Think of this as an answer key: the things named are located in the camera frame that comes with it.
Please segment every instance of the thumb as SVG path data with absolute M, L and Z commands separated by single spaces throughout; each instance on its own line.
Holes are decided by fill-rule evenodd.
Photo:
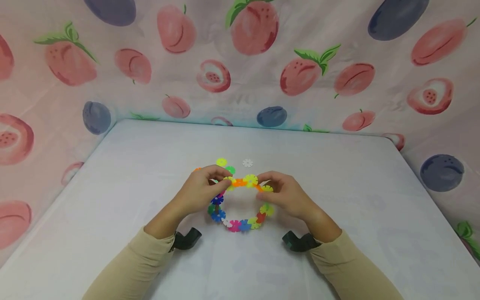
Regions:
M 232 182 L 230 180 L 222 180 L 214 185 L 211 185 L 210 190 L 212 191 L 212 193 L 215 193 L 213 197 L 225 191 L 230 185 L 232 185 Z
M 280 196 L 276 192 L 258 192 L 257 200 L 278 205 L 280 202 Z

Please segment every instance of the white table surface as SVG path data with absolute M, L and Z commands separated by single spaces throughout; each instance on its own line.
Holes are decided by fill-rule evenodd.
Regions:
M 112 129 L 0 269 L 0 299 L 80 299 L 189 173 L 219 157 L 236 178 L 293 175 L 405 299 L 480 299 L 480 268 L 386 138 L 136 120 Z M 226 195 L 229 216 L 256 213 L 248 193 Z M 278 209 L 243 234 L 206 212 L 179 231 L 190 227 L 202 238 L 176 251 L 147 299 L 335 299 L 308 255 L 282 245 L 288 230 L 307 229 Z

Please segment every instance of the white snowflake piece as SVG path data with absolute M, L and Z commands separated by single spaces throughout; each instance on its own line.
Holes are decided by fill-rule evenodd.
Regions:
M 253 161 L 249 158 L 246 158 L 243 160 L 242 164 L 246 168 L 251 168 L 253 166 Z
M 227 228 L 232 227 L 233 225 L 230 223 L 229 220 L 222 218 L 223 225 L 227 226 Z

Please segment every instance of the yellow snowflake piece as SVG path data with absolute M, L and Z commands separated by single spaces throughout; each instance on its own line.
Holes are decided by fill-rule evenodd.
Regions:
M 260 228 L 260 226 L 261 226 L 262 224 L 261 224 L 261 223 L 257 223 L 257 220 L 258 220 L 257 217 L 253 217 L 253 218 L 248 219 L 248 222 L 247 222 L 247 223 L 252 226 L 252 229 L 258 229 L 258 228 Z
M 269 205 L 268 203 L 265 203 L 264 205 L 262 205 L 262 207 L 260 207 L 261 214 L 271 216 L 273 215 L 273 212 L 274 212 L 273 206 Z
M 262 190 L 263 190 L 264 192 L 273 192 L 273 188 L 272 188 L 271 186 L 269 186 L 269 185 L 264 185 L 264 186 L 262 186 Z
M 249 175 L 245 176 L 243 178 L 243 181 L 247 183 L 246 187 L 249 188 L 249 189 L 258 184 L 258 178 L 253 174 L 249 174 Z
M 216 164 L 221 167 L 226 166 L 227 163 L 228 163 L 227 160 L 224 159 L 223 157 L 216 160 Z
M 227 191 L 233 191 L 235 189 L 235 186 L 233 185 L 237 180 L 231 176 L 223 178 L 224 180 L 230 180 L 232 184 L 227 188 Z

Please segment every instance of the blue plum print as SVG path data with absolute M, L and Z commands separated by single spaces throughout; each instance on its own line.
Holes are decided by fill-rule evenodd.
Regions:
M 110 110 L 98 102 L 85 103 L 83 116 L 85 127 L 89 132 L 97 135 L 106 132 L 112 122 Z
M 448 192 L 456 188 L 463 178 L 463 164 L 448 154 L 438 154 L 425 160 L 420 177 L 427 188 L 435 192 Z
M 287 111 L 281 106 L 272 106 L 261 110 L 257 122 L 264 127 L 277 127 L 287 119 Z
M 128 26 L 135 21 L 135 0 L 84 0 L 88 8 L 103 22 L 114 26 Z
M 373 14 L 368 33 L 379 41 L 393 40 L 407 32 L 427 9 L 429 0 L 385 0 Z

